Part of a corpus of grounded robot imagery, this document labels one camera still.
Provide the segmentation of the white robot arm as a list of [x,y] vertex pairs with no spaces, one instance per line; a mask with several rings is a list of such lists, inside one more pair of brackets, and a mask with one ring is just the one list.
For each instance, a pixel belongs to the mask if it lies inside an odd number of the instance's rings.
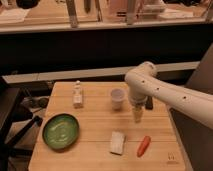
[[125,74],[132,106],[142,108],[151,96],[213,129],[213,95],[166,83],[156,74],[156,66],[148,61]]

